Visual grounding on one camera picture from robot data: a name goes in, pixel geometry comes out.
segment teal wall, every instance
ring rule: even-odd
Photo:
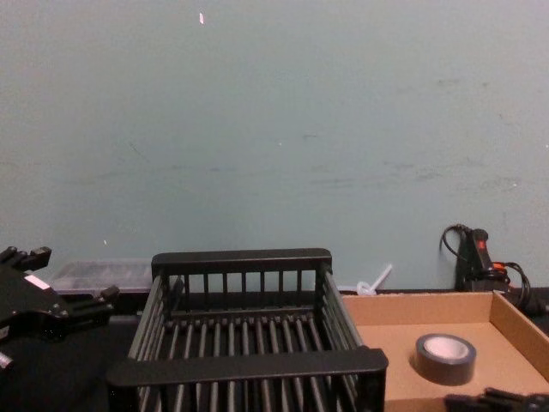
[[[322,246],[452,284],[483,227],[547,285],[549,3],[0,3],[0,240],[76,259]]]

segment gray duct tape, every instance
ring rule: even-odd
[[[473,377],[477,351],[458,336],[433,333],[415,343],[415,368],[440,385],[463,385]]]

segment table surface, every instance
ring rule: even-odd
[[[537,291],[549,300],[549,288]],[[549,316],[532,320],[549,336]],[[113,317],[108,326],[61,342],[22,337],[3,343],[0,350],[15,366],[0,373],[0,410],[107,412],[105,373],[127,355],[137,323],[138,317]]]

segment dish rack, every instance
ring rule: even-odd
[[[111,412],[383,411],[324,249],[162,253]]]

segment cardboard box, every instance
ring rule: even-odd
[[[365,345],[383,349],[389,358],[388,411],[444,411],[447,394],[476,396],[486,387],[549,393],[549,338],[499,294],[385,294],[343,300]],[[469,383],[438,385],[417,374],[415,342],[428,333],[456,335],[475,346]]]

